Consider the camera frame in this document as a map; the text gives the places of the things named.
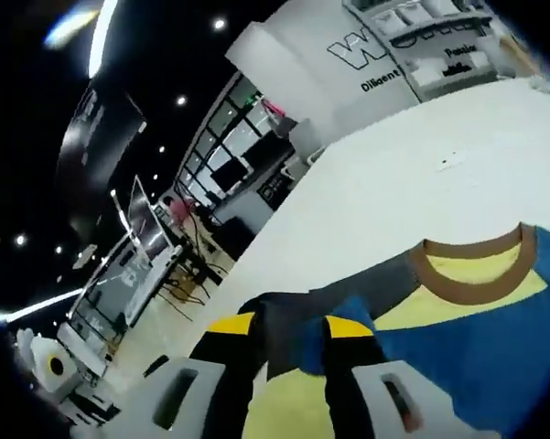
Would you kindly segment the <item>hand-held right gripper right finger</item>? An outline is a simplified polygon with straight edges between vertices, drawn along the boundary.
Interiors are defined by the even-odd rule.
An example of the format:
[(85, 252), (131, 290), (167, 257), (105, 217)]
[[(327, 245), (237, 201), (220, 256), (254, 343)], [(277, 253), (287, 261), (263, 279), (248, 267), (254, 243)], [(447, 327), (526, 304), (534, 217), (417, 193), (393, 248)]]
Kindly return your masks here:
[(325, 398), (334, 434), (337, 438), (374, 438), (373, 421), (353, 369), (388, 359), (372, 330), (361, 322), (325, 316), (323, 330)]

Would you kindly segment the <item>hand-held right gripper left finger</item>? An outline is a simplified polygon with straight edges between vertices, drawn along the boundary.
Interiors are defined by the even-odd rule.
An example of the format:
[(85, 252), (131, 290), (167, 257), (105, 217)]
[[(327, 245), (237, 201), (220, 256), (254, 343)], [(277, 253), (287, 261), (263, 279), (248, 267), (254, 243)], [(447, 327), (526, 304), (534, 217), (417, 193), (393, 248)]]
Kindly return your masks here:
[(120, 438), (240, 438), (266, 363), (264, 314), (212, 323), (188, 357), (170, 359), (127, 396)]

